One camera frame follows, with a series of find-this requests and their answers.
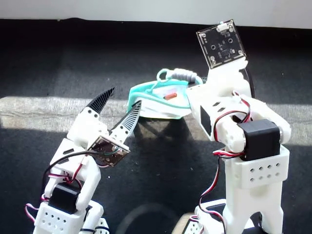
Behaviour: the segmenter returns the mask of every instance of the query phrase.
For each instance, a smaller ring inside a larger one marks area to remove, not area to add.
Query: white wall
[[[3,19],[161,21],[312,28],[312,0],[0,0]]]

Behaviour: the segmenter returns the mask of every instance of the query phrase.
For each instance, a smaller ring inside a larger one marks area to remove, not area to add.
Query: dark floor
[[[0,226],[31,233],[23,211],[36,203],[41,175],[83,104],[115,86],[103,119],[117,122],[130,87],[164,67],[204,76],[208,68],[195,32],[203,25],[170,23],[0,20]],[[239,27],[256,97],[292,125],[289,178],[284,183],[284,233],[312,229],[312,31]],[[170,233],[211,183],[218,148],[191,116],[141,119],[132,152],[103,169],[94,200],[105,207],[112,233]],[[225,197],[224,171],[207,200]]]

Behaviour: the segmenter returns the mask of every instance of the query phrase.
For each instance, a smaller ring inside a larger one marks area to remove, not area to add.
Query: orange object
[[[176,93],[172,93],[172,94],[168,94],[168,95],[164,96],[164,99],[170,100],[170,99],[176,98],[176,96],[177,96]]]

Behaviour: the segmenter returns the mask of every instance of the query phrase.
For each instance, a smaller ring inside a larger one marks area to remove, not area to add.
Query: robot
[[[248,61],[233,20],[197,36],[210,70],[207,82],[187,89],[187,97],[208,139],[225,147],[214,151],[218,157],[214,181],[182,233],[245,233],[250,216],[261,212],[261,229],[282,234],[282,182],[288,176],[290,155],[282,144],[291,137],[290,125],[252,98],[253,90],[241,73]],[[201,203],[217,182],[220,159],[225,163],[226,201]],[[209,209],[221,203],[226,203],[223,215]]]
[[[114,167],[130,152],[124,141],[139,118],[141,102],[111,129],[99,115],[114,88],[93,99],[77,116],[44,173],[40,207],[25,206],[33,234],[108,234],[103,207],[92,196],[101,179],[99,168]],[[38,210],[33,218],[28,208]]]

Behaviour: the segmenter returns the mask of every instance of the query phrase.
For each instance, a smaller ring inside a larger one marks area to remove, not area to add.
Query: circuit board
[[[210,69],[246,56],[233,20],[196,34]]]
[[[129,149],[102,136],[96,139],[89,150],[103,153],[102,155],[93,155],[98,165],[109,165],[112,167],[116,166],[130,152]]]

